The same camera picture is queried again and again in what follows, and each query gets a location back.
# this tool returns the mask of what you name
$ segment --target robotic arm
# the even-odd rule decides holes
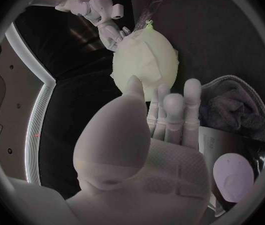
[[[121,4],[113,5],[112,0],[33,0],[29,5],[55,7],[62,12],[84,16],[98,27],[100,40],[113,52],[123,38],[131,33],[127,27],[120,30],[113,21],[124,16],[124,7]]]

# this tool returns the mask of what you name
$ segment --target robotic hand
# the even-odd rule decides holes
[[[120,4],[113,5],[112,0],[66,0],[55,6],[55,9],[84,16],[98,27],[100,40],[113,52],[117,50],[123,38],[131,34],[127,27],[120,30],[113,21],[124,16],[124,8]]]
[[[81,191],[67,204],[79,219],[129,225],[200,221],[210,199],[208,170],[197,149],[200,91],[195,79],[185,83],[184,97],[161,85],[147,116],[142,82],[132,76],[123,95],[98,111],[74,149]]]

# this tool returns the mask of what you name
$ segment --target towel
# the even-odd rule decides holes
[[[233,75],[202,86],[200,125],[265,142],[265,105],[257,92]]]

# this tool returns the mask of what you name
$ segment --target gray towel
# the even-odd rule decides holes
[[[265,142],[265,105],[242,79],[226,75],[202,86],[200,125]]]

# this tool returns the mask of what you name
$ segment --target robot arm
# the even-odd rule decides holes
[[[113,52],[123,38],[131,33],[127,27],[120,30],[114,23],[113,20],[124,16],[124,7],[121,4],[113,5],[112,0],[33,0],[29,5],[55,7],[62,12],[84,16],[98,27],[100,40]]]

